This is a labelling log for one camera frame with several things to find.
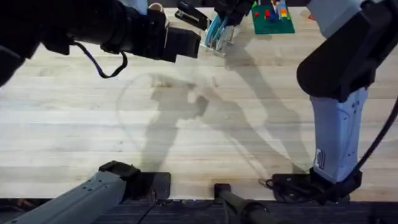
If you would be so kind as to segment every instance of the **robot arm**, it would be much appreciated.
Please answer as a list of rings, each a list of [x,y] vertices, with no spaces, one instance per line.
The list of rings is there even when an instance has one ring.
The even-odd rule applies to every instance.
[[[140,14],[129,2],[136,1],[1,1],[0,85],[33,56],[40,43],[64,55],[74,41],[83,41],[111,54],[127,52],[168,62],[175,62],[177,55],[197,57],[199,35],[166,28],[164,14],[137,7]]]
[[[313,104],[316,156],[309,175],[275,174],[272,182],[278,200],[337,202],[361,185],[361,112],[376,69],[398,43],[398,1],[312,0],[308,8],[327,38],[297,69]]]
[[[92,223],[126,199],[166,200],[170,180],[170,173],[141,172],[134,166],[112,161],[81,185],[5,224]]]

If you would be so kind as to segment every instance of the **blue object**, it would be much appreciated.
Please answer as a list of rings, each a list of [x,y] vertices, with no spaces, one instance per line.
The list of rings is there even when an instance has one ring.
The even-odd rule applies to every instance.
[[[271,12],[270,16],[269,16],[269,20],[273,21],[274,19],[277,18],[277,14],[276,14],[276,12],[274,10],[274,7],[271,7],[271,9],[269,11]]]
[[[217,30],[216,34],[214,35],[214,37],[212,38],[212,40],[218,39],[220,37],[221,31],[225,28],[227,21],[228,21],[228,17],[225,17],[223,23],[218,28],[218,30]]]
[[[216,34],[220,25],[221,25],[221,19],[219,16],[216,16],[213,19],[213,22],[210,24],[209,29],[207,30],[207,35],[205,37],[205,45],[207,47],[210,46],[210,42],[211,40],[213,40],[213,36]]]
[[[332,183],[341,182],[357,163],[359,130],[368,91],[361,88],[344,103],[311,96],[315,115],[314,171]]]
[[[120,0],[125,6],[133,7],[141,15],[146,15],[148,10],[147,0]]]

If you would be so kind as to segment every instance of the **teal object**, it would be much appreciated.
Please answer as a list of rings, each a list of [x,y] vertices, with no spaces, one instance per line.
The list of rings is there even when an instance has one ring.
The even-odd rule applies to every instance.
[[[218,39],[220,37],[221,31],[225,28],[227,22],[228,22],[228,17],[225,17],[223,23],[220,25],[220,27],[218,28],[216,34],[214,35],[213,40],[216,40],[216,39]]]
[[[279,15],[275,13],[273,6],[254,6],[251,9],[252,18],[254,23],[254,31],[256,34],[294,34],[294,26],[292,22],[292,16],[290,15],[289,9],[287,8],[287,17],[279,18]],[[271,18],[265,18],[265,11],[271,12]],[[258,12],[259,16],[254,17],[254,14]]]
[[[209,29],[207,30],[207,35],[205,37],[205,45],[207,47],[210,46],[210,42],[211,42],[211,40],[213,40],[213,37],[215,36],[216,32],[220,28],[220,25],[221,25],[221,19],[219,16],[216,16],[213,19],[213,22],[211,22]]]

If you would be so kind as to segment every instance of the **wood grain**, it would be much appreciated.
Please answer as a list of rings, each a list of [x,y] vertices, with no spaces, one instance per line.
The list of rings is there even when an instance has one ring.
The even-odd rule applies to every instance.
[[[195,30],[174,12],[172,26]],[[0,91],[0,198],[56,197],[117,160],[171,172],[172,198],[212,198],[212,185],[228,182],[242,197],[273,199],[258,178],[308,170],[315,153],[312,106],[295,77],[323,42],[307,14],[292,9],[294,35],[254,35],[245,18],[226,58],[201,50],[171,64],[130,55],[110,80],[76,48],[69,57],[40,48]],[[105,71],[121,63],[86,46]],[[359,154],[392,108],[397,70],[395,50],[366,102]],[[354,200],[398,200],[397,134],[394,125],[365,165]]]

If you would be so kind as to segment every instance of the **label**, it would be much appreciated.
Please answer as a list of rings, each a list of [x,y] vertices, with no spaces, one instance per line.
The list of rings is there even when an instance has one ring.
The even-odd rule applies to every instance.
[[[323,152],[320,149],[317,149],[317,152],[315,153],[315,165],[323,170],[325,168],[325,160],[326,160],[326,156],[325,156],[325,152]]]

